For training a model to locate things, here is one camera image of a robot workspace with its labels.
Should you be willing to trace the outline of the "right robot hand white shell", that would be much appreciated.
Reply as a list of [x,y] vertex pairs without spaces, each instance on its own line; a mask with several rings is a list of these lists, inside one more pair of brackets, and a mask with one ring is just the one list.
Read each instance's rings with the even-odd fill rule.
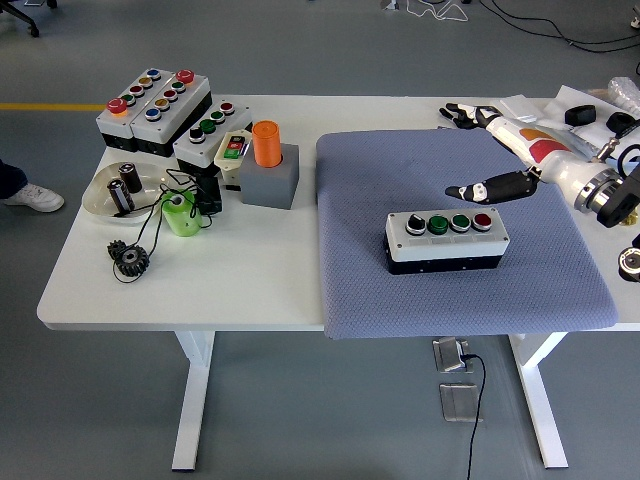
[[448,187],[445,193],[454,198],[481,205],[504,203],[533,195],[544,182],[557,185],[569,205],[586,210],[598,182],[606,177],[606,166],[585,160],[545,131],[505,117],[493,106],[448,103],[439,112],[460,129],[486,130],[525,166],[468,186]]

